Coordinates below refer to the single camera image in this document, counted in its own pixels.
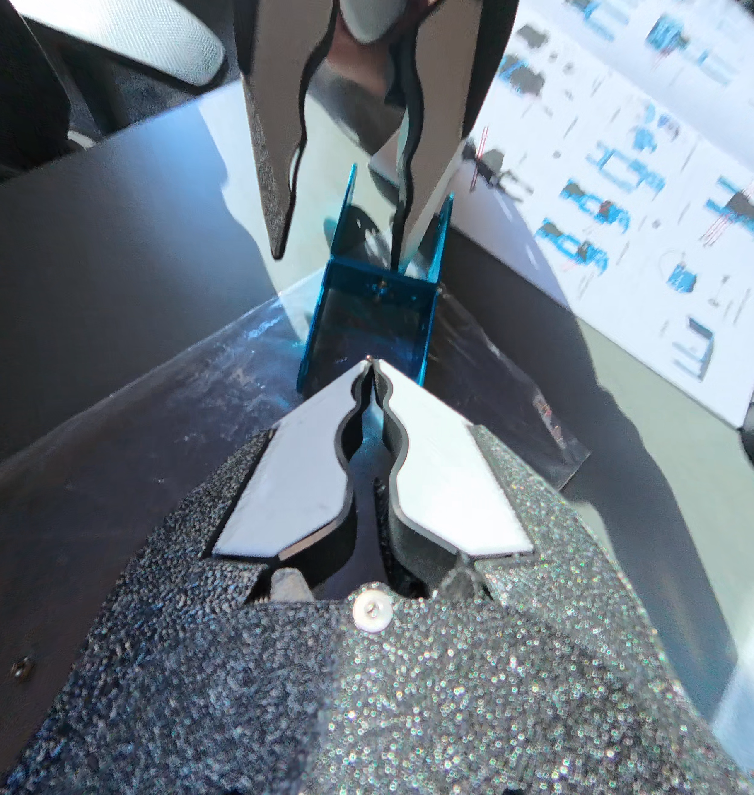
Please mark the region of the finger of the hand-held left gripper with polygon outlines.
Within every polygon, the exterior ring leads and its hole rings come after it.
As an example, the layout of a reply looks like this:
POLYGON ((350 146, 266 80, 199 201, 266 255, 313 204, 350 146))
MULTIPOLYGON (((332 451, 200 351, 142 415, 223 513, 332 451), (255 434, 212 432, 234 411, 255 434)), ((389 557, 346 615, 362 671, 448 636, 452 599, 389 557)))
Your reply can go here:
POLYGON ((337 11, 333 1, 233 2, 236 59, 275 260, 285 253, 308 140, 305 96, 329 52, 337 11))
POLYGON ((440 208, 515 22, 517 1, 435 2, 404 33, 393 88, 404 101, 391 268, 403 270, 440 208))

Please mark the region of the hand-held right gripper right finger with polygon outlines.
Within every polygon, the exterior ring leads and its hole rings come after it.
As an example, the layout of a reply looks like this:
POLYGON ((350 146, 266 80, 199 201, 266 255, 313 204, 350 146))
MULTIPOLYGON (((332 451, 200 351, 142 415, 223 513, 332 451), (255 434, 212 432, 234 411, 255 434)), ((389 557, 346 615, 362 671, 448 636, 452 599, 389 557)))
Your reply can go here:
POLYGON ((471 558, 532 555, 534 544, 477 444, 475 426, 387 361, 375 361, 375 390, 400 527, 471 558))

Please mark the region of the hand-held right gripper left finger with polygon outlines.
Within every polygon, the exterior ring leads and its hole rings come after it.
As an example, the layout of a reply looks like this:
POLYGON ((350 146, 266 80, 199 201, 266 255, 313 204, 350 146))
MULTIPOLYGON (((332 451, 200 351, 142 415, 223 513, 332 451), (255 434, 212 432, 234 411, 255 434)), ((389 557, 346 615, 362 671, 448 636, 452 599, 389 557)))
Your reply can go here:
POLYGON ((372 361, 361 361, 272 428, 212 554, 286 562, 343 528, 354 510, 350 462, 363 443, 372 361))

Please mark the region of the large clear plastic bag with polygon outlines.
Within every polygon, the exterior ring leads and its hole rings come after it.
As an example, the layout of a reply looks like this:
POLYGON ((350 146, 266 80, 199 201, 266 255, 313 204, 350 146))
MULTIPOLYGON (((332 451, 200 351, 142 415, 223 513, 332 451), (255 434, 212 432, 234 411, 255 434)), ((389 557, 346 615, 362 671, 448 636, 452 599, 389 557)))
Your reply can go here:
MULTIPOLYGON (((320 287, 317 271, 77 416, 50 473, 69 491, 119 476, 189 489, 300 402, 295 381, 320 287)), ((558 490, 590 456, 540 388, 444 289, 424 387, 558 490)))

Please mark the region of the blue metal bracket assembly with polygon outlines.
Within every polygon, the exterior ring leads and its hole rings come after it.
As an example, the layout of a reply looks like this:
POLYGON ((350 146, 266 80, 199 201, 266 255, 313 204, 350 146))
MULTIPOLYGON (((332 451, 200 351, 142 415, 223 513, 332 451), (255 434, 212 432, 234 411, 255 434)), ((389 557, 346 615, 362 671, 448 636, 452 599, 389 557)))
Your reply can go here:
POLYGON ((368 355, 418 385, 425 381, 453 195, 442 205, 430 267, 418 279, 343 254, 356 174, 353 164, 297 376, 304 399, 368 355))

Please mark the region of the person's left hand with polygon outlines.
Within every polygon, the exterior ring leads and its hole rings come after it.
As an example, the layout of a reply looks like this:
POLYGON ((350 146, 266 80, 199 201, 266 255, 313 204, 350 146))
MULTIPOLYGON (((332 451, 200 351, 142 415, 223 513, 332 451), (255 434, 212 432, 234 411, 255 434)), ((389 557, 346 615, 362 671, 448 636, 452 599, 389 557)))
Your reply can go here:
POLYGON ((396 75, 392 48, 385 41, 363 44, 337 29, 326 56, 341 77, 365 89, 386 105, 406 109, 406 99, 396 75))

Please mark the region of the white instruction sheet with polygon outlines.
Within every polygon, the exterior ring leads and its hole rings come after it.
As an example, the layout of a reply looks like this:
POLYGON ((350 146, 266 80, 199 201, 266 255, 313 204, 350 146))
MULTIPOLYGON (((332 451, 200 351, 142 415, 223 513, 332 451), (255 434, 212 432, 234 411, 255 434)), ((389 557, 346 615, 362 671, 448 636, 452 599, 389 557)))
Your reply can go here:
POLYGON ((451 223, 739 429, 754 392, 754 15, 519 2, 451 223))

